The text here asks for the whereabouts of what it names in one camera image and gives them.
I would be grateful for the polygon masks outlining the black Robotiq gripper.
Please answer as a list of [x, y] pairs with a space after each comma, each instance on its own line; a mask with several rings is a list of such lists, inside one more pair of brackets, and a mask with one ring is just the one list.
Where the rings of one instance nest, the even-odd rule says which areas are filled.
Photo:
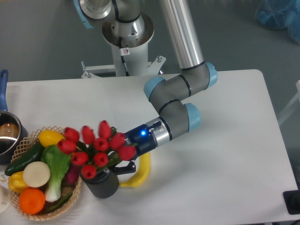
[[[136, 154], [130, 159], [130, 162], [126, 166], [122, 167], [112, 167], [111, 171], [116, 175], [124, 175], [136, 172], [135, 162], [138, 157], [144, 155], [147, 152], [155, 149], [157, 147], [157, 142], [152, 133], [153, 125], [142, 124], [132, 130], [129, 130], [125, 133], [125, 138], [129, 140], [131, 144], [136, 144]], [[116, 135], [117, 129], [111, 127], [111, 136]]]

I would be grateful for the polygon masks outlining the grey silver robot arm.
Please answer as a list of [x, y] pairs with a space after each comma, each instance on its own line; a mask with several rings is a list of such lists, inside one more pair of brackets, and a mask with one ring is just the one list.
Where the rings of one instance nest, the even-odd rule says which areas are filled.
[[143, 88], [158, 117], [128, 132], [128, 143], [137, 145], [135, 157], [196, 129], [201, 116], [193, 104], [182, 100], [214, 85], [218, 73], [204, 60], [185, 0], [162, 0], [167, 29], [181, 74], [166, 80], [148, 63], [148, 43], [154, 34], [152, 20], [141, 11], [138, 0], [76, 0], [74, 6], [86, 28], [100, 21], [102, 33], [111, 46], [117, 76], [153, 75]]

